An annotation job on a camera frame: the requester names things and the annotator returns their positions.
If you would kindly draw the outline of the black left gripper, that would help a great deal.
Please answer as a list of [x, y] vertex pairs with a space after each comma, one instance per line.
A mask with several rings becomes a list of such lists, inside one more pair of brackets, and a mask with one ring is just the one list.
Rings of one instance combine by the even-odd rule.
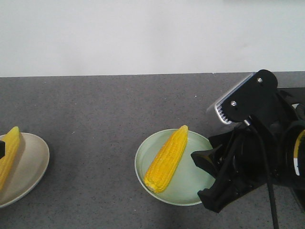
[[5, 156], [5, 142], [0, 140], [0, 157]]

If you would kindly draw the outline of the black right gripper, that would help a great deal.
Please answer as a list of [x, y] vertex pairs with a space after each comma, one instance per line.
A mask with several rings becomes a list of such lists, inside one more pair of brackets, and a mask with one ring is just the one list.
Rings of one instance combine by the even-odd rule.
[[277, 90], [258, 112], [209, 141], [212, 149], [191, 153], [194, 164], [215, 178], [197, 193], [206, 209], [219, 213], [263, 184], [303, 190], [304, 91]]

